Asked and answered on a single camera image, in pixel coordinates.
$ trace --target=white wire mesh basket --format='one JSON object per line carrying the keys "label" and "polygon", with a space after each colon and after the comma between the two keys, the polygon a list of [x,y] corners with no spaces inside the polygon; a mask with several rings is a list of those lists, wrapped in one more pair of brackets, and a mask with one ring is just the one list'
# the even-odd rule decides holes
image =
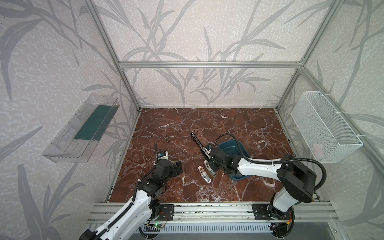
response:
{"label": "white wire mesh basket", "polygon": [[339,162],[362,146],[359,136],[319,91],[303,92],[291,116],[321,163]]}

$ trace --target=red marble surface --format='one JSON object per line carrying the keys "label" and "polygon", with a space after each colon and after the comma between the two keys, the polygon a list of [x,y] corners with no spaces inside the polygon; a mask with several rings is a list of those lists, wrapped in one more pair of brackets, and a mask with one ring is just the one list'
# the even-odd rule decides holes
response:
{"label": "red marble surface", "polygon": [[[159,197],[163,202],[270,201],[282,188],[279,181],[266,177],[234,182],[222,170],[211,183],[205,182],[197,169],[204,166],[204,158],[191,132],[204,146],[220,134],[232,133],[253,158],[292,154],[272,108],[143,109],[110,201],[131,198],[137,179],[153,166],[155,142],[159,151],[168,151],[171,161],[183,161],[183,174],[170,179]],[[229,139],[225,136],[219,142]]]}

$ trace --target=wall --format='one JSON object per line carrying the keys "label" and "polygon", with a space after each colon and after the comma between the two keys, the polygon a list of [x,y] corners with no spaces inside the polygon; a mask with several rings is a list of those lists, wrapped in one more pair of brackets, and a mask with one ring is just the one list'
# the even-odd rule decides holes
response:
{"label": "wall", "polygon": [[[384,151],[384,1],[344,1],[306,68],[349,114],[377,149]],[[311,152],[290,117],[302,91],[312,91],[300,77],[280,112],[301,156]],[[339,163],[326,164],[321,189],[349,238],[382,239],[384,178],[361,150]]]}
{"label": "wall", "polygon": [[[332,1],[94,2],[119,61],[299,61]],[[148,107],[276,106],[293,72],[125,71],[140,104]]]}
{"label": "wall", "polygon": [[[78,239],[137,116],[82,1],[0,2],[0,239]],[[41,154],[90,93],[119,98],[87,163]]]}

